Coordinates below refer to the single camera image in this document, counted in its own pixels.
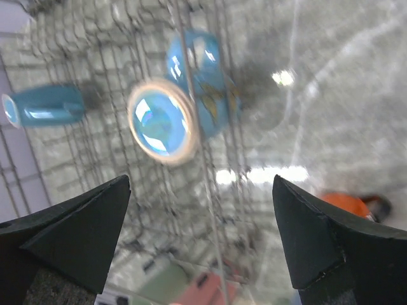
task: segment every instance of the teal cup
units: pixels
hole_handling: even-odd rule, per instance
[[[8,121],[15,127],[77,123],[85,114],[81,92],[74,85],[46,85],[2,95]]]

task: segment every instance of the blue cup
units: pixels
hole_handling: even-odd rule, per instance
[[[190,64],[193,63],[193,51],[199,71],[221,72],[219,68],[219,44],[216,37],[203,30],[184,31],[188,54],[191,55]],[[167,71],[169,76],[178,80],[185,75],[185,60],[181,38],[177,36],[167,51]]]
[[[2,95],[8,121],[15,127],[73,124],[85,114],[81,92],[73,85],[46,85]]]
[[[197,71],[193,86],[197,113],[185,77],[152,79],[130,94],[128,122],[133,136],[148,155],[162,163],[188,161],[198,148],[200,129],[208,139],[228,124],[230,114],[235,119],[240,113],[241,102],[231,79],[225,83],[220,73]]]

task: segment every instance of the gray marble surface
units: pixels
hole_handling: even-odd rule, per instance
[[[202,1],[211,8],[208,2]],[[382,193],[394,203],[387,224],[407,229],[407,102],[403,98],[407,92],[403,85],[407,78],[407,4],[400,0],[374,4],[365,0],[225,2],[227,19],[222,18],[222,28],[229,32],[233,65],[228,66],[245,103],[240,126],[251,168],[241,200],[252,209],[254,220],[266,228],[261,269],[251,296],[244,299],[253,297],[255,304],[286,304],[292,291],[273,218],[275,174],[313,194],[326,190]],[[124,0],[112,5],[98,1],[96,10],[86,3],[67,1],[64,9],[59,8],[65,25],[57,22],[51,34],[43,31],[50,28],[45,24],[51,17],[41,17],[27,30],[40,29],[42,34],[3,46],[3,57],[10,64],[28,68],[28,64],[51,62],[48,70],[8,69],[15,90],[50,81],[73,80],[84,88],[97,84],[100,100],[96,107],[93,103],[82,124],[27,131],[50,196],[57,203],[126,172],[131,175],[134,195],[130,209],[135,201],[145,205],[166,201],[181,208],[192,203],[205,205],[199,157],[179,168],[162,169],[136,146],[127,125],[128,88],[143,77],[147,67],[152,75],[162,75],[160,58],[174,31],[164,26],[160,32],[147,14],[144,33],[133,39],[114,22],[120,20],[129,28]],[[75,5],[84,9],[77,10]],[[130,15],[135,15],[137,6],[129,7]],[[170,20],[165,10],[154,12],[162,20]],[[203,27],[205,15],[193,13],[192,24]],[[104,32],[99,39],[107,43],[101,52],[85,29]],[[141,44],[147,60],[142,57],[135,64],[132,54]],[[16,45],[34,50],[37,57],[30,52],[16,56]],[[67,64],[55,64],[60,45],[72,53]],[[105,68],[111,71],[108,75]],[[231,145],[225,145],[222,136],[209,145],[221,206],[237,213],[228,164],[233,164],[234,156],[226,149]],[[132,234],[125,231],[123,236]],[[133,262],[118,268],[110,279],[136,289],[146,279],[129,280],[140,272],[142,261],[131,258]]]

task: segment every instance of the cup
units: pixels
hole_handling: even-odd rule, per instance
[[[73,85],[46,85],[2,95],[8,121],[15,127],[45,127],[82,120],[85,106]]]
[[[184,36],[191,65],[194,64],[193,52],[195,52],[196,69],[207,72],[221,72],[219,67],[219,44],[213,34],[203,30],[186,30]],[[181,38],[177,36],[172,40],[167,51],[167,71],[169,76],[178,80],[184,76],[185,69],[183,46]]]
[[[188,161],[198,148],[200,129],[206,140],[228,124],[230,114],[234,119],[240,113],[241,102],[231,79],[225,83],[220,73],[195,71],[193,86],[197,113],[185,77],[152,79],[131,92],[130,129],[137,143],[155,160],[168,165]]]

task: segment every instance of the mug rim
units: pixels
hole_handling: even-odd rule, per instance
[[[17,111],[17,106],[16,106],[14,100],[8,94],[4,93],[4,94],[1,95],[1,102],[3,104],[4,113],[6,113],[6,101],[10,101],[11,104],[13,105],[15,116],[17,118],[17,123],[14,123],[14,122],[10,121],[8,115],[6,114],[7,121],[10,124],[12,124],[15,128],[20,128],[21,127],[21,124],[20,124],[21,120],[20,120],[20,114]]]
[[[179,109],[182,115],[185,118],[186,126],[188,126],[188,130],[186,130],[185,138],[183,139],[181,145],[168,156],[158,154],[145,146],[137,135],[137,131],[135,130],[133,124],[133,109],[138,102],[140,102],[137,100],[137,97],[147,91],[157,91],[166,96],[174,97],[179,104]],[[192,104],[188,96],[182,91],[182,89],[180,89],[180,87],[164,78],[154,78],[147,80],[140,85],[136,85],[128,98],[127,119],[133,134],[133,138],[147,155],[168,165],[178,165],[184,161],[187,161],[188,159],[192,158],[197,150],[197,132],[199,132],[199,129],[197,127],[196,118],[195,110],[192,108]]]

